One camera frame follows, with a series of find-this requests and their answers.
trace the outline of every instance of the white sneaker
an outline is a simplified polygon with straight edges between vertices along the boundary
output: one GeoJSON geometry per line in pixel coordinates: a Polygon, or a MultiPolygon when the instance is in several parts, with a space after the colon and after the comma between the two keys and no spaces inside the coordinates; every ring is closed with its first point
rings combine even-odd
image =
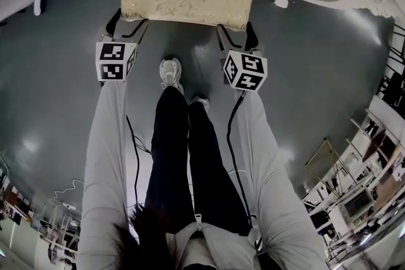
{"type": "Polygon", "coordinates": [[[204,106],[205,112],[208,113],[208,109],[209,109],[209,100],[208,99],[203,99],[203,98],[200,98],[197,96],[191,100],[190,104],[193,104],[195,102],[200,102],[204,106]]]}
{"type": "Polygon", "coordinates": [[[182,77],[182,64],[176,58],[171,60],[162,60],[159,67],[160,77],[162,78],[162,89],[167,87],[177,88],[183,95],[184,89],[180,85],[180,78],[182,77]]]}

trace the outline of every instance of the dark hair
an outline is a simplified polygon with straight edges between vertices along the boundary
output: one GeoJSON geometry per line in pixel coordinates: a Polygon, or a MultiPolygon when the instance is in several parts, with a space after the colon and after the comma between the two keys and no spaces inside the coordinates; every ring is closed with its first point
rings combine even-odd
{"type": "Polygon", "coordinates": [[[119,238],[117,270],[174,270],[176,262],[166,241],[164,218],[156,210],[136,205],[129,224],[115,227],[119,238]],[[129,225],[138,234],[139,241],[130,233],[129,225]]]}

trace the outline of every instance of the gray floor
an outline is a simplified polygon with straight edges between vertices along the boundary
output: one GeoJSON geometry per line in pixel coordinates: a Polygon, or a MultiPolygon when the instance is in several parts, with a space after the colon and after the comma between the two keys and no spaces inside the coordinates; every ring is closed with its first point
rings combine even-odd
{"type": "MultiPolygon", "coordinates": [[[[0,149],[13,181],[37,208],[54,190],[84,177],[100,91],[95,43],[119,5],[120,0],[47,0],[40,17],[29,8],[1,29],[0,149]]],[[[291,180],[304,195],[315,183],[304,165],[323,139],[330,137],[342,152],[344,138],[354,135],[349,118],[362,117],[378,87],[393,20],[363,10],[335,11],[300,1],[281,9],[273,0],[253,0],[251,21],[268,58],[269,77],[260,91],[268,121],[289,157],[291,180]]],[[[232,35],[242,42],[243,36],[232,35]]],[[[209,116],[224,164],[231,169],[225,135],[234,94],[222,83],[212,27],[150,23],[128,85],[135,132],[150,147],[161,93],[158,65],[173,54],[184,66],[186,96],[210,98],[209,116]]],[[[238,153],[236,134],[233,142],[238,153]]],[[[140,182],[145,187],[147,179],[140,182]]],[[[66,198],[76,205],[80,199],[80,188],[66,198]]]]}

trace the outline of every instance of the black pants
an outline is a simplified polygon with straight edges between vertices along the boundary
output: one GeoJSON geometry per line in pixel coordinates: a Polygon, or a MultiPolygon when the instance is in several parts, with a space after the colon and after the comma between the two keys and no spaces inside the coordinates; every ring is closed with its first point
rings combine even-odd
{"type": "Polygon", "coordinates": [[[247,236],[247,214],[222,165],[214,126],[201,103],[188,106],[173,87],[165,89],[156,108],[145,206],[168,218],[169,233],[195,221],[187,179],[187,136],[195,213],[202,214],[204,223],[247,236]]]}

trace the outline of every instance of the white sleeve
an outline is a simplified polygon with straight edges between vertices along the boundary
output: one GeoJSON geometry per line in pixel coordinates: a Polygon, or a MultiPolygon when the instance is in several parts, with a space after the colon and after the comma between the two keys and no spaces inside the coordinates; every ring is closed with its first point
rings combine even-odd
{"type": "Polygon", "coordinates": [[[248,92],[237,116],[264,250],[288,270],[327,269],[321,238],[288,178],[260,96],[248,92]]]}
{"type": "Polygon", "coordinates": [[[106,82],[97,103],[85,167],[77,255],[80,270],[115,268],[114,224],[127,220],[125,91],[125,82],[106,82]]]}

